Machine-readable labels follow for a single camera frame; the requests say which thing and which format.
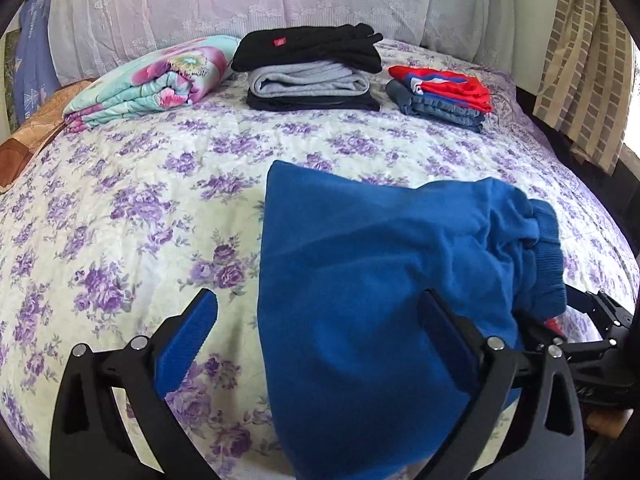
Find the beige checkered curtain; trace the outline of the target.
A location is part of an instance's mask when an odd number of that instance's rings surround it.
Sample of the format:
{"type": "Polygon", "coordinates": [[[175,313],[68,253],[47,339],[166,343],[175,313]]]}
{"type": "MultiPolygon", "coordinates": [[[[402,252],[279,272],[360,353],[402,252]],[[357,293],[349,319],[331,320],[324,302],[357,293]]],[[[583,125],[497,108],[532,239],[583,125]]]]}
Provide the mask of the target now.
{"type": "Polygon", "coordinates": [[[620,159],[634,47],[610,0],[556,0],[534,115],[606,174],[620,159]]]}

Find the floral folded blanket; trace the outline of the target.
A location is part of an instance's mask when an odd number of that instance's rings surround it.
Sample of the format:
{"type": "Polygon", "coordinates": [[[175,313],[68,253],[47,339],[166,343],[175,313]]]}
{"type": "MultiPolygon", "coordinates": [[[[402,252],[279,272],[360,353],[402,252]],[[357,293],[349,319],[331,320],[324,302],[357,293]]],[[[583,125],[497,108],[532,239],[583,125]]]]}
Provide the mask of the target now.
{"type": "Polygon", "coordinates": [[[214,35],[156,50],[118,66],[64,108],[72,131],[200,102],[231,75],[238,38],[214,35]]]}

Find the red blue folded garment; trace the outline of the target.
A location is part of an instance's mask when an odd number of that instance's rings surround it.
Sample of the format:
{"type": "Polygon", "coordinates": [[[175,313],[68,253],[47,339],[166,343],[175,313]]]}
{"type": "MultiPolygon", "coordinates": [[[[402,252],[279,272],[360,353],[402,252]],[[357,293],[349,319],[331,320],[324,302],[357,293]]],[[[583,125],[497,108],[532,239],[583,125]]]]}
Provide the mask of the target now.
{"type": "Polygon", "coordinates": [[[387,71],[415,96],[439,98],[482,113],[492,111],[490,92],[477,77],[405,65],[393,65],[387,71]]]}

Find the dark navy folded pants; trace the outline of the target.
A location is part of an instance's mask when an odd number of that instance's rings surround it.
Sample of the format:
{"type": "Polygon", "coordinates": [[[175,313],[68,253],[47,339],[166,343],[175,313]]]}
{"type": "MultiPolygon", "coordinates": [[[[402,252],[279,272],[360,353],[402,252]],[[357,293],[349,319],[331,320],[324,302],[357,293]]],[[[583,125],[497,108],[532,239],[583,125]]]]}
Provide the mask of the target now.
{"type": "Polygon", "coordinates": [[[264,112],[297,112],[298,110],[367,110],[378,112],[380,103],[370,92],[362,96],[281,96],[260,98],[247,92],[246,104],[264,112]]]}

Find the purple floral bedsheet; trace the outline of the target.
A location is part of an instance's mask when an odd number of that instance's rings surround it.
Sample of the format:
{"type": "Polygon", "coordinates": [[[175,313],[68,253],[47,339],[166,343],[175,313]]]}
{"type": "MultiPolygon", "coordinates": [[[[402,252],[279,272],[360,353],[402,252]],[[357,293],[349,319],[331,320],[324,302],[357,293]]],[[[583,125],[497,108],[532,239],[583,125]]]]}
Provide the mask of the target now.
{"type": "Polygon", "coordinates": [[[632,308],[639,268],[604,206],[555,157],[504,73],[400,41],[385,66],[478,78],[494,110],[482,133],[407,117],[371,80],[378,112],[263,113],[244,76],[198,104],[61,133],[1,197],[1,416],[39,471],[49,468],[58,384],[75,344],[124,346],[199,289],[218,321],[170,408],[226,479],[286,479],[260,355],[262,201],[277,159],[373,184],[416,188],[492,177],[549,202],[564,278],[632,308]]]}

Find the grey folded pants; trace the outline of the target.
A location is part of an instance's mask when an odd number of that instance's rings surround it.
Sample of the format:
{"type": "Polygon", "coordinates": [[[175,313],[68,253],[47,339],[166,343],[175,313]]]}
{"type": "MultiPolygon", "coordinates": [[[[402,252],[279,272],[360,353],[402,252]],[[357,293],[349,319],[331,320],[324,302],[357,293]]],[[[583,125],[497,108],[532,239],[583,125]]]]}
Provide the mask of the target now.
{"type": "Polygon", "coordinates": [[[270,65],[248,75],[248,88],[262,99],[301,96],[363,96],[370,90],[369,78],[360,70],[339,62],[316,61],[270,65]]]}

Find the black folded pants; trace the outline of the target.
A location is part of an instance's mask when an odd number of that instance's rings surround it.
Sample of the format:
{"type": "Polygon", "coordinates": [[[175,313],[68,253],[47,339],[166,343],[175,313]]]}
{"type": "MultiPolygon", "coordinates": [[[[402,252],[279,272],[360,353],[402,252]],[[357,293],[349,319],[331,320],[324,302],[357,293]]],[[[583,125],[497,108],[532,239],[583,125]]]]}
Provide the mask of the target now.
{"type": "Polygon", "coordinates": [[[382,61],[375,45],[382,39],[363,23],[255,30],[241,40],[232,70],[247,73],[264,66],[332,61],[377,74],[382,61]]]}

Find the lavender lace headboard cover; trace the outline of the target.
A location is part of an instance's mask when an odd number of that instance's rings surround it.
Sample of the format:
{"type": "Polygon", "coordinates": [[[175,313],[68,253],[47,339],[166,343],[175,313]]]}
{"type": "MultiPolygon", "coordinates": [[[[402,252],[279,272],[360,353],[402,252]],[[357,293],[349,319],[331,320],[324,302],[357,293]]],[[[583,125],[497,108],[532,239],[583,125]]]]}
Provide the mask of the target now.
{"type": "Polygon", "coordinates": [[[383,36],[510,72],[514,0],[52,0],[49,42],[62,84],[216,34],[366,23],[383,36]]]}

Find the red and blue pants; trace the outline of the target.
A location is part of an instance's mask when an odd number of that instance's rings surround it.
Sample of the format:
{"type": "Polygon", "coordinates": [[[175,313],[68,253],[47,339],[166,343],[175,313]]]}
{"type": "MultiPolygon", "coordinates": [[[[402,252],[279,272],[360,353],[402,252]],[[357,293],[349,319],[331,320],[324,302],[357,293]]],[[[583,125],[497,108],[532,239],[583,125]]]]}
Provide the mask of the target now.
{"type": "Polygon", "coordinates": [[[398,188],[274,162],[257,305],[274,429],[299,479],[385,479],[469,403],[434,348],[427,289],[484,336],[564,312],[553,208],[493,178],[398,188]]]}

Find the blue patterned pillow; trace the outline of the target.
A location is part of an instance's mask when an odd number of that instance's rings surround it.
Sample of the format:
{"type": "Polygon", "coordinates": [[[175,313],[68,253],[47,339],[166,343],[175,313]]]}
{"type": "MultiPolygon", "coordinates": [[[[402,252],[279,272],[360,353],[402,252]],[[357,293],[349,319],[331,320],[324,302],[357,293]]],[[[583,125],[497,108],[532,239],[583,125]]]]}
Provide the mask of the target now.
{"type": "Polygon", "coordinates": [[[14,106],[21,125],[61,88],[48,35],[51,0],[26,0],[20,14],[13,79],[14,106]]]}

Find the folded blue jeans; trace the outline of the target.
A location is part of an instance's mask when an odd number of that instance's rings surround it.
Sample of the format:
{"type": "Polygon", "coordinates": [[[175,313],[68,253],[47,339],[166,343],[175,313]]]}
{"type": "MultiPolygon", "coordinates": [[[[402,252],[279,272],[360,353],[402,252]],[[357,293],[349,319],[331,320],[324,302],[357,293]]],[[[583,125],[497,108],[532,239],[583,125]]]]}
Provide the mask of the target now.
{"type": "Polygon", "coordinates": [[[387,96],[396,104],[402,114],[443,122],[480,133],[484,128],[485,113],[471,107],[463,107],[438,96],[414,94],[396,79],[385,87],[387,96]]]}

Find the brown pillow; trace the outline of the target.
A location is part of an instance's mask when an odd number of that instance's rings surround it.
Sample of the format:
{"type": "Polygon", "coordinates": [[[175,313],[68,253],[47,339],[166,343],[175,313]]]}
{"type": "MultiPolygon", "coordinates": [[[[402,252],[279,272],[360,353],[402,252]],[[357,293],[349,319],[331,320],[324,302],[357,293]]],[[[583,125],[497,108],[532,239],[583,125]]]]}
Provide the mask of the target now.
{"type": "Polygon", "coordinates": [[[37,155],[62,131],[65,126],[64,108],[92,83],[92,79],[85,79],[56,90],[32,117],[26,119],[9,139],[1,143],[2,194],[12,188],[37,155]]]}

